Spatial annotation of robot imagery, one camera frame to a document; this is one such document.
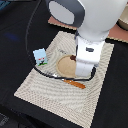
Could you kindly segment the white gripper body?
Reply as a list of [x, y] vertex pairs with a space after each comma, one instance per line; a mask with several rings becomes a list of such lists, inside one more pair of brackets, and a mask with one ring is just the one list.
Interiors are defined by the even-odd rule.
[[93, 67], [100, 61], [101, 51], [104, 41], [88, 42], [87, 40], [76, 37], [76, 71], [75, 75], [79, 77], [87, 77]]

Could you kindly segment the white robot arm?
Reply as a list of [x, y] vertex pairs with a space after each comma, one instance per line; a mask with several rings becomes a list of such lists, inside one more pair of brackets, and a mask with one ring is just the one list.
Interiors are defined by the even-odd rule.
[[110, 29], [121, 16], [128, 0], [45, 0], [51, 15], [77, 28], [76, 71], [86, 77], [100, 61]]

